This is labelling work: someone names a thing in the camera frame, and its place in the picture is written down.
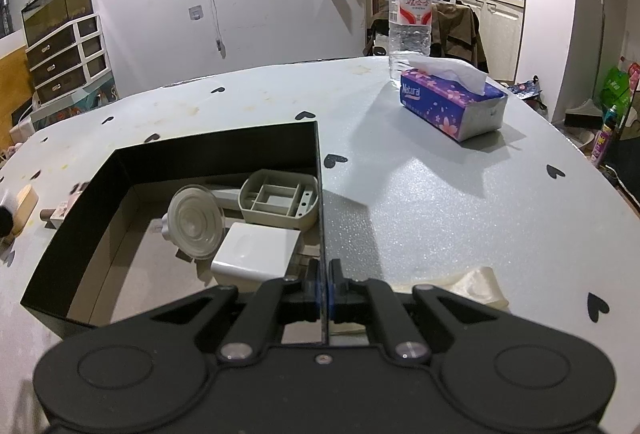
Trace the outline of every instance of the red and white label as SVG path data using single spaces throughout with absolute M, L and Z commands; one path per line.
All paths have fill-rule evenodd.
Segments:
M 389 22 L 420 26 L 431 23 L 431 0 L 389 0 Z

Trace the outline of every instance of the open cardboard box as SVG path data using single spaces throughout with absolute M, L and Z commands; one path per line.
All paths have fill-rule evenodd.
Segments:
M 184 185 L 240 188 L 260 169 L 318 179 L 318 222 L 306 234 L 316 235 L 322 258 L 317 124 L 233 129 L 114 151 L 56 231 L 20 303 L 63 337 L 216 284 L 209 262 L 191 262 L 163 239 L 162 215 Z

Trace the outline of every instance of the tissue pack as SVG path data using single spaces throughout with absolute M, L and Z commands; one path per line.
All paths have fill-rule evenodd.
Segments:
M 400 83 L 402 105 L 456 141 L 502 125 L 507 95 L 491 84 L 485 84 L 484 95 L 478 95 L 458 82 L 417 69 L 402 73 Z

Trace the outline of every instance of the fish tank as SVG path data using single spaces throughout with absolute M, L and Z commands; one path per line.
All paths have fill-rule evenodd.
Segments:
M 33 46 L 63 24 L 93 13 L 91 0 L 33 0 L 22 9 L 27 46 Z

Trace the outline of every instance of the table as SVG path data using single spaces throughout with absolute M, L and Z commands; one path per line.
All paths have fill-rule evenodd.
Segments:
M 306 111 L 299 118 L 318 120 L 322 158 L 347 159 L 322 169 L 329 259 L 340 257 L 351 277 L 393 284 L 493 267 L 513 313 L 610 356 L 618 387 L 602 425 L 631 432 L 640 423 L 640 220 L 516 97 L 500 132 L 460 145 L 404 109 L 387 79 L 384 57 L 268 66 L 143 92 L 33 135 L 0 170 L 0 187 L 14 193 L 40 172 L 30 182 L 40 202 L 0 263 L 0 430 L 42 425 L 31 375 L 58 341 L 19 303 L 54 234 L 40 209 L 90 179 L 114 148 L 155 133 L 290 122 Z M 551 178 L 548 165 L 565 176 Z M 589 293 L 610 306 L 597 323 Z

